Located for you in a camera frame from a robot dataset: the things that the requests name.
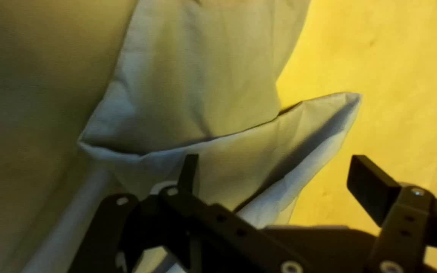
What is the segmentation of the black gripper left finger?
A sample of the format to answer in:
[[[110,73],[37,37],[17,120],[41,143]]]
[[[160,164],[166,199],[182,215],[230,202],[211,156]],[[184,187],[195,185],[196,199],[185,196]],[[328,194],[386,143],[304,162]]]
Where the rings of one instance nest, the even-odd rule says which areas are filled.
[[[198,193],[198,170],[199,170],[199,156],[187,155],[178,181],[178,187],[182,193],[187,194]]]

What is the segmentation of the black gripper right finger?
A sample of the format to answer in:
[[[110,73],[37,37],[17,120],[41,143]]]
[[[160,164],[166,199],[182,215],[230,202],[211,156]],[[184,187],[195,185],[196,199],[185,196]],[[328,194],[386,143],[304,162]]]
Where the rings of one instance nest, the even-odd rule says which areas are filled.
[[[354,155],[348,190],[381,228],[371,264],[422,264],[437,247],[437,197],[418,185],[401,185],[365,155]]]

